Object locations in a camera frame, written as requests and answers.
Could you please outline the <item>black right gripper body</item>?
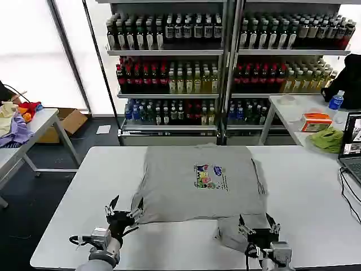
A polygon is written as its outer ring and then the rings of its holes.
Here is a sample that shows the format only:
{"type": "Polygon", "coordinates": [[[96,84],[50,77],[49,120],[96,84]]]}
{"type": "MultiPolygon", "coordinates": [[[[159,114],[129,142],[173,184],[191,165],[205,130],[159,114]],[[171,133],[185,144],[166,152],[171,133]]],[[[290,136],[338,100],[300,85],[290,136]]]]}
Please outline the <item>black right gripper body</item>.
{"type": "Polygon", "coordinates": [[[279,240],[279,232],[271,229],[254,229],[248,234],[247,241],[260,249],[270,249],[271,242],[279,240]]]}

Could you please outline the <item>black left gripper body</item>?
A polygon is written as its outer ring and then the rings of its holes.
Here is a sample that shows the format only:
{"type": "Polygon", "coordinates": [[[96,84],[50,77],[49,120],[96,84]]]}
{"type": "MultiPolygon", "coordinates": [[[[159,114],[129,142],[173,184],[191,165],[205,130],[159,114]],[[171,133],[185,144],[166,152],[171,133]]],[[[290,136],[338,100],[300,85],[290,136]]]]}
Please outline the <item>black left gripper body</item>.
{"type": "Polygon", "coordinates": [[[139,229],[136,219],[131,212],[114,211],[106,215],[108,229],[111,231],[111,237],[123,242],[124,236],[139,229]]]}

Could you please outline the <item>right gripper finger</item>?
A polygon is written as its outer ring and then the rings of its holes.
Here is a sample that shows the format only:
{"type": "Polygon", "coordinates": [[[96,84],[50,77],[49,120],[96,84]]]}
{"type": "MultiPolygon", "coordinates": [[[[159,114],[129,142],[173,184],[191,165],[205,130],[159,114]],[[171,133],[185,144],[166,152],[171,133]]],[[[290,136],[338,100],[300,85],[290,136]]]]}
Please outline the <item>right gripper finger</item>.
{"type": "Polygon", "coordinates": [[[279,233],[280,224],[276,223],[274,218],[271,217],[268,213],[266,213],[266,218],[270,226],[270,233],[279,233]]]}
{"type": "Polygon", "coordinates": [[[242,217],[242,214],[239,214],[239,232],[242,234],[254,234],[255,231],[248,227],[242,217]]]}

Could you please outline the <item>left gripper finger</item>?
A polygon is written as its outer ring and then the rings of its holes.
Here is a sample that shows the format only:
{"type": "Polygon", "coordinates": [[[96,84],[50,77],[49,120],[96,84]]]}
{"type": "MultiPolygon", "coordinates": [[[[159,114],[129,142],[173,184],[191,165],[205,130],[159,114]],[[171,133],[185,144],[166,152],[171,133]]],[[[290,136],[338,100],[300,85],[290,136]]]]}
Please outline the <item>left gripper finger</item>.
{"type": "Polygon", "coordinates": [[[105,206],[106,216],[113,216],[115,214],[115,207],[117,205],[118,199],[119,195],[117,195],[107,206],[105,206]]]}
{"type": "Polygon", "coordinates": [[[138,223],[139,220],[144,215],[144,198],[140,198],[138,203],[135,203],[135,206],[132,206],[131,211],[127,214],[127,217],[130,218],[134,223],[138,223]]]}

